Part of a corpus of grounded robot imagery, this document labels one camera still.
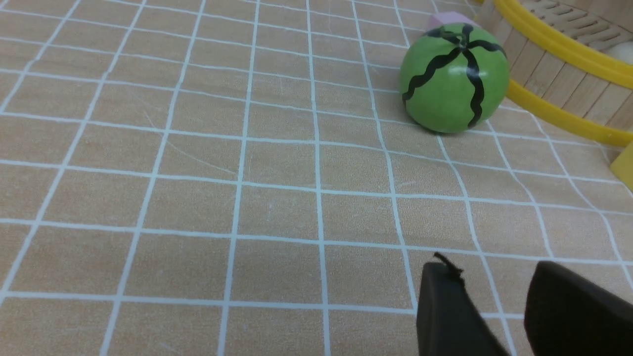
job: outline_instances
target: green ball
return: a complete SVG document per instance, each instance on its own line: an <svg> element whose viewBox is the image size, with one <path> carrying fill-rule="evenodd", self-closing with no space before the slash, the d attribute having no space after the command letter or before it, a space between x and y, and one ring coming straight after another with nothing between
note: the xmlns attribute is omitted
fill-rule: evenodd
<svg viewBox="0 0 633 356"><path fill-rule="evenodd" d="M400 93L406 111L428 130L455 133L487 120L510 84L497 39L467 23L425 33L404 56Z"/></svg>

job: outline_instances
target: yellow ring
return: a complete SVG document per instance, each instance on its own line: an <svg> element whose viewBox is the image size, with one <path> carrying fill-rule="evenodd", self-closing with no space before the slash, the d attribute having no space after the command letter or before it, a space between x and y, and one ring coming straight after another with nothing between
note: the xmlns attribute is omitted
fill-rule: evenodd
<svg viewBox="0 0 633 356"><path fill-rule="evenodd" d="M633 66L595 51L552 29L517 0L494 0L497 11L512 27L561 60L620 86L633 89ZM516 104L572 134L612 146L633 142L633 132L616 130L580 118L541 99L514 80L508 97Z"/></svg>
<svg viewBox="0 0 633 356"><path fill-rule="evenodd" d="M626 147L633 142L633 132L612 129L569 113L510 81L508 98L537 117L572 134L610 146Z"/></svg>
<svg viewBox="0 0 633 356"><path fill-rule="evenodd" d="M552 29L517 0L494 0L497 11L530 41L599 78L633 89L633 66L591 49Z"/></svg>

